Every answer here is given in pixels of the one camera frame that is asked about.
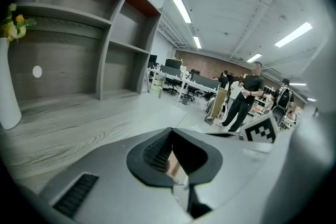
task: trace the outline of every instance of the yellow flower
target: yellow flower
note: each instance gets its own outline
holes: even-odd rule
[[[23,17],[22,14],[19,14],[19,15],[16,16],[15,20],[16,20],[18,23],[21,23],[21,22],[23,22],[25,19],[24,19],[24,17]]]
[[[14,10],[16,10],[16,4],[12,3],[8,6],[8,9],[13,12]]]
[[[20,27],[20,34],[17,35],[17,38],[22,38],[22,37],[24,37],[25,34],[26,34],[26,30],[27,30],[27,29],[26,29],[25,26]]]
[[[7,36],[9,41],[17,38],[17,29],[13,22],[10,22],[5,26],[5,36]]]

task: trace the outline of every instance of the brick wall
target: brick wall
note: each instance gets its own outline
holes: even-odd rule
[[[201,76],[207,78],[217,78],[222,72],[224,72],[224,70],[229,71],[229,73],[233,73],[234,76],[251,73],[250,69],[238,66],[234,63],[225,62],[209,56],[193,54],[192,52],[177,50],[175,57],[179,60],[183,59],[182,65],[187,66],[188,71],[191,71],[192,69],[197,69],[201,72]],[[277,84],[267,78],[265,78],[265,85],[270,88],[274,87],[274,89],[280,87],[280,84]],[[294,102],[302,109],[305,107],[305,103],[303,103],[296,96],[294,96]]]

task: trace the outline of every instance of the round hole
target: round hole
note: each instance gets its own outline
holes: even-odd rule
[[[34,66],[33,68],[33,76],[35,78],[39,78],[42,76],[42,68],[41,66]]]

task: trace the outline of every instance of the white ceiling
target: white ceiling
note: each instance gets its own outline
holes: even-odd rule
[[[197,51],[192,36],[202,44],[198,53],[246,62],[255,53],[265,66],[264,75],[273,80],[290,78],[303,82],[301,72],[321,45],[328,23],[324,0],[183,0],[192,24],[184,22],[172,0],[163,5],[159,31],[177,48]],[[303,23],[313,29],[278,48],[274,44]],[[295,90],[310,97],[307,87]]]

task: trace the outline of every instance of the desk partition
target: desk partition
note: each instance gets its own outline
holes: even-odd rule
[[[160,69],[161,72],[166,73],[168,75],[172,75],[172,76],[181,76],[181,71],[180,69],[176,69],[176,68],[172,68],[172,67],[167,67],[167,66],[161,66]]]
[[[221,83],[217,80],[209,79],[206,77],[202,77],[200,75],[194,74],[192,82],[195,82],[197,84],[203,85],[205,87],[209,87],[211,89],[218,89],[218,85]]]

